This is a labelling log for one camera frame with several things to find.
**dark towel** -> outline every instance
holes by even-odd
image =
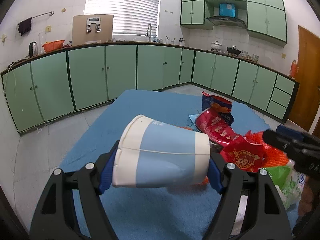
[[[28,33],[29,31],[31,31],[31,18],[20,22],[18,31],[19,31],[19,33],[21,33],[21,36],[25,33]]]

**orange basket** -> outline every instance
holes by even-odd
[[[64,43],[64,40],[52,41],[42,45],[42,47],[44,48],[45,52],[50,52],[56,49],[61,49],[63,46],[63,43]]]

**blue mat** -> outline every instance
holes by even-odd
[[[75,171],[108,152],[127,124],[138,114],[176,126],[189,126],[189,114],[199,114],[201,97],[169,92],[125,91],[82,135],[60,165],[64,172]],[[232,128],[244,135],[269,128],[264,120],[244,104],[234,102]],[[89,236],[80,198],[74,191],[81,232]],[[111,187],[100,196],[110,223],[120,240],[202,239],[220,195],[207,187],[136,189]],[[288,212],[293,226],[296,208]]]

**window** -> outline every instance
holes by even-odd
[[[84,14],[113,14],[113,34],[158,34],[160,0],[87,0]]]

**drawer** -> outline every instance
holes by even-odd
[[[278,117],[279,119],[282,119],[286,110],[287,109],[285,107],[279,105],[278,103],[270,101],[267,112]]]
[[[291,95],[294,87],[294,82],[278,74],[276,87]]]
[[[285,92],[283,92],[282,90],[279,90],[278,88],[275,88],[275,90],[273,90],[273,94],[271,99],[279,104],[281,104],[282,106],[288,107],[291,96]]]

